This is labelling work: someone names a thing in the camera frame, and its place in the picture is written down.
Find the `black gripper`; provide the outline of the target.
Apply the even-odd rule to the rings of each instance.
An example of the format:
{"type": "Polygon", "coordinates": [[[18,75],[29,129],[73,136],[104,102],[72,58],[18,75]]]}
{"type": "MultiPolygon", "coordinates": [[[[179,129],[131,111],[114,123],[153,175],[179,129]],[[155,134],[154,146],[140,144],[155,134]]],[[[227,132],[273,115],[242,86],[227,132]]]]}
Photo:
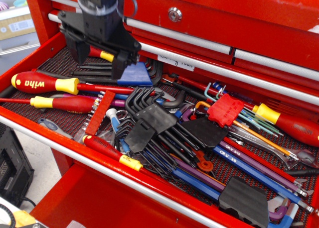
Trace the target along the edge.
{"type": "Polygon", "coordinates": [[[67,47],[79,65],[90,53],[90,46],[114,55],[112,79],[120,79],[127,66],[137,63],[141,45],[124,28],[117,12],[105,16],[60,11],[60,30],[67,47]]]}

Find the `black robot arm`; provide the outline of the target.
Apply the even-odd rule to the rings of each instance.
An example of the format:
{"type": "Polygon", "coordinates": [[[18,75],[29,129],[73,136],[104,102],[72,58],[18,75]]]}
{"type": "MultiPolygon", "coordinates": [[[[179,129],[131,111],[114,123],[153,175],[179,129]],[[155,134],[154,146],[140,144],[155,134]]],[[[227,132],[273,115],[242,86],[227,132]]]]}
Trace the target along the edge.
{"type": "MultiPolygon", "coordinates": [[[[114,56],[112,78],[139,60],[141,45],[124,27],[125,0],[78,0],[80,13],[60,11],[60,30],[74,60],[83,64],[94,47],[114,56]]],[[[132,0],[137,10],[137,1],[132,0]]]]}

